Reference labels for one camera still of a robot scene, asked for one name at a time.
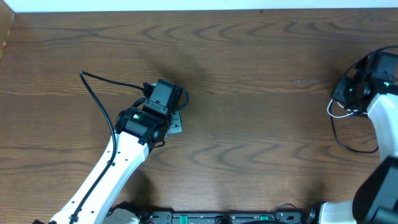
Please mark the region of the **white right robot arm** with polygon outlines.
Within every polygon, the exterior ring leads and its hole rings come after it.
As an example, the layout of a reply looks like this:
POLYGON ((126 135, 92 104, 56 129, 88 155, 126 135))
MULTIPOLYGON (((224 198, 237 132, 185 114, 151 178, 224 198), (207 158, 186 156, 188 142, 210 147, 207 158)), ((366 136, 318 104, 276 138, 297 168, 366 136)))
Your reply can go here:
POLYGON ((322 202, 307 223, 397 223, 397 55, 393 46, 374 50, 353 64, 354 77, 343 74, 326 108, 338 103, 348 116, 365 116, 373 124, 381 163, 352 200, 322 202))

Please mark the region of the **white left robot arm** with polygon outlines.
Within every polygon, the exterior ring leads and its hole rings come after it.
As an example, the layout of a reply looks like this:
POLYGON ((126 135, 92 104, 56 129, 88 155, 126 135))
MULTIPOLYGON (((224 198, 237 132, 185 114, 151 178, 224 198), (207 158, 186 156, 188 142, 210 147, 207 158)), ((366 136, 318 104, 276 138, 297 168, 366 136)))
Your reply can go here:
POLYGON ((51 223, 103 223, 127 180, 153 148, 182 132, 180 99, 189 99, 187 90, 159 80, 146 83, 144 92, 144 98, 119 113, 103 155, 51 223))

